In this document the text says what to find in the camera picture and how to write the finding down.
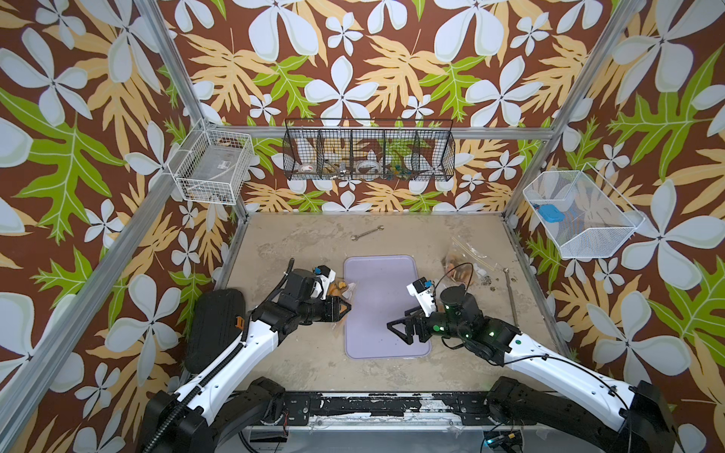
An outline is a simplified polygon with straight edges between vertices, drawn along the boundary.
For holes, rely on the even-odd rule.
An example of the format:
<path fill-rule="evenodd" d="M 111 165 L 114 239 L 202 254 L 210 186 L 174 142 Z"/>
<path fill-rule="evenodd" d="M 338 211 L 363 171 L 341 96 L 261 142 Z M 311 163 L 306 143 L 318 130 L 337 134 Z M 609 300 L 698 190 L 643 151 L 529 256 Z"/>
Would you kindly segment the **ziploc bag with cookies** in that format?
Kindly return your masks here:
<path fill-rule="evenodd" d="M 352 302 L 357 288 L 358 284 L 355 282 L 347 283 L 343 279 L 336 279 L 330 283 L 328 296 L 341 297 L 346 302 Z"/>

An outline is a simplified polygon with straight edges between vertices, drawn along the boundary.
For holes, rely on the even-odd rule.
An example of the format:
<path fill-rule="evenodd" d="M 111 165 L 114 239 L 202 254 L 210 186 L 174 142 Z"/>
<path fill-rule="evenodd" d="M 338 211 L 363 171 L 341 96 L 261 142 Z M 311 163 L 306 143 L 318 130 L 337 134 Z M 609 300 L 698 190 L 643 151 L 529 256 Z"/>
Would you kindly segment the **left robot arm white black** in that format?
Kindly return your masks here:
<path fill-rule="evenodd" d="M 172 394 L 159 392 L 147 404 L 139 452 L 213 452 L 246 427 L 266 417 L 278 421 L 283 387 L 256 379 L 238 386 L 256 365 L 300 326 L 337 323 L 351 310 L 330 294 L 336 273 L 326 265 L 312 271 L 288 269 L 245 319 L 245 328 L 203 371 Z"/>

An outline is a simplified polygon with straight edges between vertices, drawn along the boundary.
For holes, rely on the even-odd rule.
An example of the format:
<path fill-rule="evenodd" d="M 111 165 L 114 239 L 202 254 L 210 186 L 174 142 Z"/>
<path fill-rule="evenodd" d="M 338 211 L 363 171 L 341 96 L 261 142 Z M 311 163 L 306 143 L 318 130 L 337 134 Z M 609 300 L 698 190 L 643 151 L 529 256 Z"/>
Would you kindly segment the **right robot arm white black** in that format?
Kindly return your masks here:
<path fill-rule="evenodd" d="M 670 452 L 681 445 L 668 403 L 651 383 L 630 385 L 576 364 L 518 327 L 483 314 L 463 285 L 436 294 L 432 283 L 421 279 L 408 291 L 418 308 L 387 325 L 401 341 L 458 339 L 485 362 L 547 386 L 538 391 L 512 377 L 498 379 L 485 397 L 496 422 L 541 424 L 603 452 Z"/>

